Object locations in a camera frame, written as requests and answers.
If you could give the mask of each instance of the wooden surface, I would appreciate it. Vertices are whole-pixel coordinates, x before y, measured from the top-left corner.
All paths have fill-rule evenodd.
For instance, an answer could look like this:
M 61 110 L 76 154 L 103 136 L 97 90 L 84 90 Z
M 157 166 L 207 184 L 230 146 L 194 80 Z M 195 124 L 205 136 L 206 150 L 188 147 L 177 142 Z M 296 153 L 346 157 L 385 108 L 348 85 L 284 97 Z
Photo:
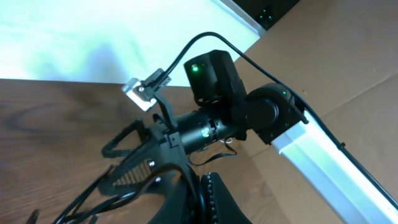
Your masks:
M 291 223 L 342 223 L 300 171 L 272 146 L 251 159 Z
M 150 122 L 150 116 L 141 113 L 120 87 L 0 80 L 0 223 L 24 223 L 35 208 L 41 209 L 38 223 L 52 222 L 117 161 L 101 157 L 104 144 L 140 116 Z M 175 114 L 196 108 L 188 88 L 167 88 L 164 96 Z M 134 147 L 136 140 L 124 144 Z M 198 171 L 219 172 L 253 223 L 289 223 L 252 160 L 238 142 L 234 147 L 238 157 L 214 161 Z M 194 159 L 220 150 L 224 149 L 215 144 Z M 96 191 L 83 208 L 103 199 Z M 159 196 L 141 197 L 100 215 L 98 223 L 146 223 L 161 205 Z

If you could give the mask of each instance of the electronic device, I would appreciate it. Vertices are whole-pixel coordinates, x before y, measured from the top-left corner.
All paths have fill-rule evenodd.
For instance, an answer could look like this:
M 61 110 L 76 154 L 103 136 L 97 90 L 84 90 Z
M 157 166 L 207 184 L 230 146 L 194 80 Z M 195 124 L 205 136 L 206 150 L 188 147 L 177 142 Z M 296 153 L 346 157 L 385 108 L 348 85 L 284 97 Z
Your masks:
M 299 0 L 232 0 L 265 30 L 269 30 Z
M 207 35 L 221 39 L 275 83 L 268 83 L 246 93 L 229 53 L 213 50 L 185 62 L 184 67 L 194 100 L 200 108 L 175 117 L 172 107 L 160 95 L 161 89 L 170 81 L 170 72 L 181 61 L 189 47 Z M 141 119 L 135 120 L 102 148 L 104 157 L 120 157 L 121 162 L 98 177 L 55 219 L 54 223 L 76 224 L 88 218 L 91 218 L 90 223 L 94 223 L 98 214 L 129 204 L 145 193 L 161 194 L 165 197 L 163 206 L 149 222 L 152 224 L 251 223 L 239 209 L 221 177 L 217 173 L 199 177 L 189 161 L 191 153 L 205 150 L 210 144 L 223 139 L 225 146 L 232 153 L 217 154 L 202 164 L 236 155 L 236 151 L 225 139 L 235 138 L 244 141 L 248 129 L 253 129 L 266 144 L 275 144 L 281 154 L 287 155 L 320 193 L 330 200 L 331 206 L 336 208 L 344 221 L 384 220 L 386 222 L 383 223 L 389 221 L 393 223 L 394 220 L 398 220 L 398 206 L 395 200 L 349 154 L 344 144 L 336 140 L 311 107 L 288 86 L 268 74 L 219 34 L 213 32 L 199 34 L 187 44 L 166 71 L 158 69 L 144 81 L 132 79 L 123 87 L 123 91 L 144 111 L 149 111 L 158 103 L 162 114 L 154 114 L 154 124 L 150 126 L 145 126 Z M 116 149 L 118 143 L 133 131 L 138 132 L 142 143 L 135 149 Z M 310 136 L 308 141 L 303 142 L 302 140 L 308 137 L 305 136 L 306 131 L 309 135 L 313 134 L 315 136 L 313 138 L 317 141 L 311 142 Z M 323 158 L 327 157 L 328 153 L 331 154 L 330 151 L 324 150 L 326 147 L 335 147 L 336 151 L 345 156 L 345 163 L 358 171 L 355 174 L 363 176 L 361 184 L 356 180 L 350 182 L 351 173 L 344 170 L 346 164 L 338 163 L 339 161 L 333 160 L 334 157 L 330 158 L 327 164 L 308 167 L 302 163 L 306 160 L 295 159 L 292 156 L 292 152 L 296 152 L 295 149 L 305 148 L 308 144 L 313 144 L 317 152 L 324 152 Z M 305 153 L 312 156 L 312 160 L 307 160 L 309 163 L 317 164 L 319 160 L 311 154 L 311 151 Z M 320 166 L 326 166 L 324 173 L 315 172 Z M 317 177 L 322 174 L 323 180 L 334 180 L 337 172 L 329 172 L 332 168 L 340 172 L 345 179 L 330 182 L 331 187 L 316 182 Z M 339 191 L 341 181 L 350 183 L 347 191 Z M 350 200 L 356 196 L 353 195 L 352 189 L 363 190 L 363 186 L 375 194 L 364 194 L 363 198 L 357 201 Z M 79 212 L 82 203 L 95 189 L 111 198 L 89 211 Z M 332 196 L 345 198 L 347 204 L 343 206 L 334 203 L 330 189 L 335 193 Z M 376 210 L 365 212 L 369 208 Z M 27 223 L 35 223 L 38 216 L 38 210 L 35 210 Z

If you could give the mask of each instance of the black wire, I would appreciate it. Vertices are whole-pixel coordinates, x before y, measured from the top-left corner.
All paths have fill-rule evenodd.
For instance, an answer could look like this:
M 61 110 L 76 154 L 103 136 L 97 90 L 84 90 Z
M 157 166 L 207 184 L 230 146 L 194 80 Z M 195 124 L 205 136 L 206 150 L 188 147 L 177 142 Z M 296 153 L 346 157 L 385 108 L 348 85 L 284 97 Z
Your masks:
M 336 145 L 336 147 L 357 167 L 357 169 L 359 171 L 361 171 L 361 173 L 375 186 L 375 188 L 377 188 L 382 194 L 383 196 L 385 196 L 385 198 L 388 199 L 388 201 L 390 201 L 390 203 L 396 208 L 398 209 L 398 204 L 397 202 L 394 200 L 394 198 L 387 192 L 386 189 L 384 189 L 384 187 L 345 149 L 345 145 L 344 143 L 340 143 L 337 138 L 331 133 L 331 131 L 327 128 L 327 126 L 323 123 L 323 121 L 320 119 L 320 117 L 316 114 L 316 112 L 311 108 L 311 106 L 305 102 L 300 95 L 298 95 L 296 92 L 294 92 L 290 87 L 288 87 L 286 84 L 282 83 L 281 81 L 279 81 L 276 77 L 272 76 L 270 73 L 268 73 L 267 71 L 265 71 L 263 68 L 261 68 L 258 64 L 256 64 L 255 62 L 253 62 L 249 57 L 247 57 L 246 55 L 244 55 L 239 49 L 237 49 L 234 45 L 232 45 L 230 42 L 228 42 L 223 36 L 214 33 L 214 32 L 204 32 L 202 34 L 198 34 L 196 37 L 194 37 L 192 40 L 189 41 L 189 43 L 182 49 L 182 51 L 179 53 L 179 55 L 177 56 L 177 58 L 173 61 L 173 63 L 170 65 L 170 67 L 168 69 L 166 69 L 166 71 L 161 74 L 154 82 L 156 86 L 156 88 L 159 87 L 159 85 L 168 77 L 168 75 L 171 73 L 171 71 L 177 66 L 177 64 L 181 61 L 181 59 L 183 58 L 183 56 L 187 53 L 188 49 L 193 45 L 193 43 L 195 43 L 198 39 L 205 37 L 205 36 L 213 36 L 213 37 L 217 37 L 220 40 L 222 40 L 226 45 L 228 45 L 229 47 L 231 47 L 236 53 L 238 53 L 243 59 L 245 59 L 247 62 L 249 62 L 253 67 L 255 67 L 256 69 L 258 69 L 261 73 L 265 74 L 268 78 L 270 78 L 272 81 L 274 81 L 275 83 L 278 83 L 280 85 L 282 85 L 283 87 L 285 87 L 288 91 L 290 91 L 290 94 L 292 94 L 292 96 L 296 97 L 296 99 L 298 99 L 298 101 L 304 105 L 304 107 L 307 109 L 307 111 L 313 116 L 314 120 L 318 123 L 319 127 L 325 132 L 325 134 L 331 139 L 331 141 Z M 236 153 L 236 151 L 228 146 L 226 144 L 226 147 L 230 150 Z M 136 151 L 133 151 L 132 153 L 130 153 L 129 156 L 132 156 Z M 101 204 L 99 204 L 97 207 L 93 208 L 92 210 L 85 212 L 85 213 L 75 213 L 73 215 L 70 216 L 66 216 L 70 210 L 77 204 L 78 206 L 81 205 L 81 200 L 82 199 L 86 199 L 87 195 L 86 194 L 90 194 L 92 192 L 92 188 L 89 187 L 87 190 L 85 190 L 79 197 L 77 197 L 62 213 L 61 215 L 56 219 L 55 223 L 64 223 L 64 222 L 68 222 L 71 220 L 75 220 L 73 223 L 80 223 L 83 220 L 85 220 L 86 218 L 92 216 L 92 215 L 96 215 L 98 213 L 103 213 L 103 212 L 107 212 L 110 210 L 114 210 L 117 209 L 123 205 L 126 205 L 128 203 L 131 203 L 132 201 L 134 201 L 137 197 L 139 197 L 145 190 L 146 188 L 148 188 L 148 186 L 154 181 L 154 178 L 157 177 L 159 174 L 163 173 L 163 172 L 167 172 L 168 170 L 177 170 L 179 171 L 182 176 L 184 178 L 187 178 L 183 172 L 183 170 L 181 169 L 180 166 L 175 165 L 175 164 L 166 164 L 164 166 L 162 166 L 160 169 L 158 169 L 157 171 L 155 171 L 154 173 L 152 173 L 150 176 L 148 176 L 145 181 L 143 181 L 143 186 L 137 191 L 134 192 L 132 195 L 130 194 L 125 194 L 123 196 L 117 196 L 114 198 L 111 198 Z M 103 178 L 103 176 L 101 176 L 98 180 L 96 180 L 94 183 L 96 183 L 97 181 L 100 181 Z
M 106 169 L 106 171 L 101 174 L 81 195 L 79 195 L 68 207 L 62 211 L 62 213 L 54 220 L 54 224 L 60 224 L 64 222 L 65 217 L 69 214 L 69 212 L 75 208 L 76 205 L 81 205 L 87 197 L 94 191 L 96 186 L 101 182 L 101 180 L 113 169 L 113 166 L 110 166 Z
M 133 131 L 137 130 L 139 132 L 139 126 L 142 124 L 141 119 L 135 120 L 133 123 L 131 123 L 129 126 L 125 127 L 122 129 L 122 131 L 116 135 L 112 140 L 110 140 L 109 143 L 107 143 L 101 150 L 103 157 L 106 158 L 116 158 L 116 157 L 127 157 L 127 155 L 131 154 L 132 151 L 138 150 L 139 147 L 142 147 L 144 142 L 141 143 L 140 146 L 138 146 L 135 149 L 114 149 L 118 144 L 129 134 L 131 134 Z
M 188 180 L 188 177 L 185 175 L 183 169 L 178 164 L 174 164 L 174 163 L 165 164 L 165 165 L 162 165 L 161 167 L 159 167 L 153 173 L 151 173 L 147 178 L 145 178 L 145 180 L 141 183 L 142 185 L 140 186 L 139 190 L 134 192 L 133 194 L 130 192 L 130 193 L 127 193 L 124 195 L 119 195 L 119 196 L 113 197 L 113 198 L 108 199 L 105 202 L 97 205 L 90 211 L 87 211 L 84 213 L 83 212 L 76 213 L 74 215 L 67 216 L 63 219 L 63 221 L 69 222 L 69 221 L 74 220 L 72 222 L 72 224 L 78 224 L 78 223 L 81 223 L 82 221 L 86 220 L 88 217 L 90 217 L 92 215 L 96 215 L 96 214 L 103 213 L 103 212 L 108 212 L 110 210 L 114 210 L 114 209 L 117 209 L 124 205 L 127 205 L 127 204 L 133 202 L 139 196 L 141 196 L 146 191 L 148 186 L 150 186 L 153 183 L 153 181 L 155 181 L 155 179 L 160 174 L 163 174 L 164 172 L 169 172 L 171 170 L 179 171 L 181 173 L 181 176 L 185 180 Z
M 205 164 L 207 164 L 207 163 L 209 163 L 209 162 L 211 162 L 211 161 L 214 161 L 214 160 L 216 160 L 216 159 L 220 159 L 220 158 L 223 158 L 223 157 L 230 157 L 230 156 L 236 156 L 236 155 L 238 155 L 238 153 L 235 151 L 235 149 L 233 149 L 230 145 L 228 145 L 227 143 L 226 143 L 226 140 L 227 140 L 228 138 L 226 138 L 226 139 L 224 139 L 224 145 L 225 145 L 225 147 L 229 150 L 229 151 L 231 151 L 231 152 L 233 152 L 233 154 L 230 154 L 230 153 L 218 153 L 218 154 L 215 154 L 214 156 L 211 156 L 209 159 L 207 159 L 205 162 L 202 162 L 201 164 L 196 164 L 196 163 L 193 163 L 192 161 L 191 161 L 191 155 L 192 155 L 192 153 L 190 153 L 189 155 L 188 155 L 188 160 L 189 160 L 189 163 L 191 164 L 191 165 L 193 165 L 193 166 L 202 166 L 202 165 L 205 165 Z
M 347 151 L 345 148 L 344 143 L 340 143 L 339 140 L 332 134 L 332 132 L 328 129 L 328 127 L 323 123 L 323 121 L 320 119 L 320 117 L 316 114 L 316 112 L 311 108 L 311 106 L 296 92 L 294 92 L 290 87 L 288 87 L 285 83 L 282 83 L 280 80 L 278 80 L 276 77 L 265 71 L 263 68 L 261 68 L 258 64 L 256 64 L 253 60 L 251 60 L 248 56 L 246 56 L 242 51 L 237 49 L 233 44 L 231 44 L 228 40 L 226 40 L 223 36 L 215 33 L 215 32 L 204 32 L 201 34 L 198 34 L 195 36 L 192 40 L 188 42 L 188 44 L 182 49 L 180 54 L 177 56 L 177 58 L 173 61 L 173 63 L 170 65 L 170 67 L 163 73 L 161 74 L 156 80 L 155 83 L 161 84 L 171 73 L 171 71 L 177 66 L 177 64 L 181 61 L 182 57 L 187 53 L 188 49 L 195 43 L 198 39 L 201 39 L 202 37 L 206 36 L 213 36 L 219 38 L 221 41 L 223 41 L 228 47 L 233 49 L 236 53 L 238 53 L 243 59 L 245 59 L 247 62 L 249 62 L 254 68 L 259 70 L 261 73 L 265 74 L 268 78 L 270 78 L 272 81 L 275 83 L 278 83 L 285 87 L 288 91 L 290 91 L 290 94 L 292 94 L 296 99 L 304 105 L 304 107 L 307 109 L 307 111 L 313 116 L 314 120 L 318 123 L 319 127 L 322 129 L 322 131 L 325 132 L 325 134 L 330 138 L 330 140 L 336 145 L 336 147 L 354 164 L 354 166 L 370 181 L 370 183 L 375 186 L 375 188 L 380 191 L 385 198 L 388 199 L 388 201 L 396 208 L 398 209 L 398 203 L 395 201 L 395 199 L 390 195 L 390 193 Z

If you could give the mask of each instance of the robotic arm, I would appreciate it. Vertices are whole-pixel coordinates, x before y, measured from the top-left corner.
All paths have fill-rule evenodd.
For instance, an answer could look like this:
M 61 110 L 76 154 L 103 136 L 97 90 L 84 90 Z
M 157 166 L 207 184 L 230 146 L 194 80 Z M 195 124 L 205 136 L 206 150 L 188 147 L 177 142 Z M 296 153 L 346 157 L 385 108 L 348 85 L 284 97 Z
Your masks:
M 247 94 L 229 53 L 214 50 L 199 55 L 187 61 L 184 67 L 200 108 L 175 117 L 160 91 L 170 81 L 169 73 L 189 47 L 207 35 L 221 39 L 275 83 Z M 155 123 L 151 126 L 135 120 L 105 145 L 104 157 L 122 157 L 122 161 L 94 181 L 54 223 L 81 223 L 89 217 L 94 223 L 97 214 L 131 203 L 144 193 L 165 196 L 162 208 L 149 223 L 251 223 L 217 173 L 196 175 L 188 160 L 191 153 L 205 150 L 222 139 L 244 141 L 249 129 L 253 129 L 264 143 L 271 144 L 297 123 L 307 124 L 305 110 L 312 114 L 337 148 L 344 148 L 301 97 L 216 33 L 196 36 L 166 71 L 158 69 L 145 81 L 133 78 L 123 91 L 144 111 L 158 103 L 162 114 L 153 115 Z M 138 132 L 142 144 L 135 149 L 115 149 L 133 131 Z M 235 152 L 228 144 L 225 146 Z M 230 155 L 233 154 L 218 154 L 206 162 Z M 177 173 L 180 177 L 174 181 Z M 97 188 L 101 194 L 112 198 L 90 211 L 78 212 L 80 205 Z M 28 223 L 35 223 L 37 217 L 38 212 L 34 211 Z

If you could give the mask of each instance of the green led light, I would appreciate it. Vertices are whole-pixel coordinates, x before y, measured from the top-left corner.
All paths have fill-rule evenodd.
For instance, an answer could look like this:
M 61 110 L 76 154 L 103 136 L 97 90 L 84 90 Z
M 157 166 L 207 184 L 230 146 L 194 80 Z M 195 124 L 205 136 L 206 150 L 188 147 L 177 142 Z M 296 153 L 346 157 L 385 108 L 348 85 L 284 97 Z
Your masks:
M 192 65 L 192 71 L 197 72 L 199 71 L 199 68 L 197 65 Z
M 209 128 L 203 128 L 201 131 L 201 136 L 204 138 L 208 138 L 210 136 Z

